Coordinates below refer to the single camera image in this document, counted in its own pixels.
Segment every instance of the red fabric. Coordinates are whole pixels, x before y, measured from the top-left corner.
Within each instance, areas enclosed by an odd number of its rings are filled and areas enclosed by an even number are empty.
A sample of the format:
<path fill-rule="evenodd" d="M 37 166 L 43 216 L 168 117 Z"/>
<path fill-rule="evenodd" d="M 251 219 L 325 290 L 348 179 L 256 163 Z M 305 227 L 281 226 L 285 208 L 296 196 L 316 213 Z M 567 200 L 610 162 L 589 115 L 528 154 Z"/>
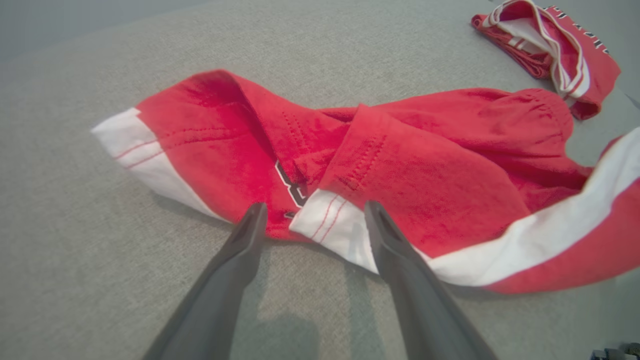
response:
<path fill-rule="evenodd" d="M 541 29 L 536 25 L 537 22 L 534 21 L 537 18 L 532 10 L 534 6 L 529 1 L 506 1 L 499 6 L 499 15 L 492 20 L 497 23 L 514 19 L 530 19 L 529 24 L 534 26 L 538 32 L 541 32 Z M 543 22 L 545 31 L 560 45 L 562 53 L 560 66 L 572 79 L 580 78 L 580 81 L 575 86 L 569 89 L 566 94 L 561 95 L 576 98 L 577 102 L 572 105 L 571 111 L 578 119 L 585 120 L 593 117 L 600 112 L 602 101 L 613 90 L 616 79 L 620 75 L 618 64 L 611 58 L 609 51 L 594 34 L 574 23 L 558 7 L 550 6 L 546 10 L 537 9 L 541 13 L 540 19 Z M 498 25 L 486 26 L 486 24 L 483 24 L 486 18 L 487 15 L 476 15 L 472 18 L 471 23 L 477 30 L 484 33 L 508 53 L 532 76 L 538 79 L 550 77 L 554 61 L 552 55 L 548 53 L 530 54 L 527 51 L 517 49 L 515 46 L 520 45 L 520 42 L 514 46 L 509 45 L 509 41 L 513 36 L 500 29 Z M 578 44 L 575 45 L 572 39 L 560 31 L 560 28 L 570 33 Z M 583 69 L 579 66 L 580 60 L 586 63 Z M 583 81 L 588 84 L 585 89 L 579 88 Z"/>
<path fill-rule="evenodd" d="M 565 154 L 573 127 L 567 106 L 541 89 L 474 88 L 312 110 L 217 70 L 153 95 L 137 109 L 207 206 L 237 222 L 251 204 L 266 202 L 267 235 L 281 240 L 308 241 L 289 230 L 291 214 L 302 206 L 292 185 L 302 200 L 319 188 L 360 209 L 378 200 L 418 249 L 437 257 L 496 239 L 513 221 L 579 193 L 591 173 Z M 516 283 L 509 278 L 490 288 L 554 290 L 637 266 L 630 252 L 607 270 L 588 268 L 632 236 L 640 184 L 627 191 L 631 196 L 616 201 L 586 242 L 514 275 Z M 607 250 L 609 236 L 615 246 Z"/>

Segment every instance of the folded clothing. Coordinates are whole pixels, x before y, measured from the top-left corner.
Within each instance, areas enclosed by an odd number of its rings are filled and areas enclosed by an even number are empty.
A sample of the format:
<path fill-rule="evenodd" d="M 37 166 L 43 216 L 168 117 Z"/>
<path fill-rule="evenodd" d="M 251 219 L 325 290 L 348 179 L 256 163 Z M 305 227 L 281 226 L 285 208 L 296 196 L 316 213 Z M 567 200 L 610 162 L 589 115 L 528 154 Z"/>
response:
<path fill-rule="evenodd" d="M 600 112 L 620 75 L 602 41 L 556 6 L 509 0 L 471 24 L 535 78 L 551 77 L 578 119 Z"/>

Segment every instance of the black lettering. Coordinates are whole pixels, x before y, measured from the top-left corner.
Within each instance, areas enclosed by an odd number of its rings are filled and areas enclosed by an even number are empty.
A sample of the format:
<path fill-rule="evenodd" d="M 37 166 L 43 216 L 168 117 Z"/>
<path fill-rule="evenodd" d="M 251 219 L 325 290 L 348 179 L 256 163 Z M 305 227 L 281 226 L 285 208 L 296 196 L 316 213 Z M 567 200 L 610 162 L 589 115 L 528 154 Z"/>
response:
<path fill-rule="evenodd" d="M 307 197 L 302 194 L 300 190 L 300 186 L 298 184 L 294 184 L 289 176 L 284 172 L 284 168 L 282 168 L 282 164 L 280 164 L 280 160 L 276 161 L 276 170 L 282 179 L 284 185 L 287 186 L 287 190 L 289 191 L 289 195 L 293 199 L 293 202 L 296 203 L 296 206 L 302 208 L 307 203 Z"/>

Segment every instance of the gray couch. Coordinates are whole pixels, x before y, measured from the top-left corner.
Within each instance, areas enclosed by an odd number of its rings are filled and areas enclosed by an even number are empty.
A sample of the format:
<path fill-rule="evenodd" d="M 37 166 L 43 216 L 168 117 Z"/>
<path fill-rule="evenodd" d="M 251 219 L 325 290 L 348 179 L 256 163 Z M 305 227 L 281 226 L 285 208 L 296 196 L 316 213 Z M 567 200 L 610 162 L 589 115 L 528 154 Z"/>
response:
<path fill-rule="evenodd" d="M 469 26 L 495 5 L 219 0 L 2 63 L 0 359 L 139 358 L 230 233 L 127 174 L 89 134 L 94 125 L 215 68 L 318 108 L 475 86 L 548 88 Z M 568 152 L 593 165 L 636 126 L 640 110 L 617 88 L 597 118 L 576 125 Z M 593 348 L 640 340 L 628 323 L 614 326 L 637 280 L 517 296 L 450 289 L 501 359 L 587 359 Z M 404 356 L 379 277 L 319 246 L 266 245 L 233 359 Z"/>

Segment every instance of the white trim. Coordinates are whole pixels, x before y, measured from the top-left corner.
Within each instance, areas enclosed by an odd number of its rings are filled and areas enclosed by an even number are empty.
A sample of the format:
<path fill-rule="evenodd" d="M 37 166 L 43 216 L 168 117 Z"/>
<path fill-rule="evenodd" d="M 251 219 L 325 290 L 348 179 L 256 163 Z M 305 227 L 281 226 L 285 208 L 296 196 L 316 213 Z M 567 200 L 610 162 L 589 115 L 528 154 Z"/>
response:
<path fill-rule="evenodd" d="M 320 243 L 351 263 L 378 273 L 364 212 L 336 193 L 314 191 L 293 218 L 289 230 Z"/>
<path fill-rule="evenodd" d="M 119 164 L 156 193 L 225 220 L 214 213 L 178 174 L 156 135 L 138 114 L 139 110 L 129 109 L 100 123 L 91 132 Z"/>
<path fill-rule="evenodd" d="M 614 199 L 639 177 L 640 127 L 607 151 L 579 194 L 513 222 L 495 240 L 435 259 L 419 254 L 443 281 L 465 286 L 493 284 L 544 263 L 580 241 L 605 220 Z M 336 214 L 342 206 L 321 245 L 376 272 L 364 212 L 344 201 L 335 193 L 316 190 L 289 229 L 319 242 L 318 235 L 313 235 L 326 227 L 325 214 Z"/>
<path fill-rule="evenodd" d="M 536 24 L 540 31 L 532 28 L 527 21 L 520 21 L 523 19 L 500 21 L 500 14 L 502 13 L 503 9 L 506 6 L 516 2 L 525 2 L 531 6 L 536 18 Z M 551 20 L 556 28 L 569 39 L 569 41 L 573 44 L 573 47 L 578 51 L 578 63 L 576 64 L 576 76 L 574 78 L 571 78 L 566 69 L 562 66 L 563 54 L 561 52 L 561 46 L 554 38 L 549 35 L 547 30 L 545 29 L 541 21 L 542 16 Z M 529 41 L 536 47 L 539 47 L 540 49 L 548 52 L 553 57 L 554 63 L 551 66 L 552 80 L 554 82 L 554 85 L 556 86 L 556 90 L 561 95 L 569 94 L 569 96 L 579 98 L 586 92 L 586 90 L 582 91 L 582 89 L 585 88 L 588 90 L 590 86 L 590 77 L 588 68 L 586 67 L 586 61 L 584 59 L 584 56 L 582 55 L 582 46 L 580 45 L 578 40 L 576 40 L 573 34 L 565 30 L 557 23 L 553 15 L 535 5 L 531 0 L 510 0 L 501 5 L 498 5 L 498 7 L 496 7 L 496 9 L 494 9 L 491 14 L 487 16 L 487 19 L 489 19 L 489 21 L 485 21 L 483 23 L 484 27 L 487 27 L 487 23 L 489 23 L 491 26 L 497 26 L 499 29 L 511 34 L 514 37 L 521 37 L 526 39 L 526 41 Z M 576 92 L 574 88 L 580 88 L 580 92 Z"/>

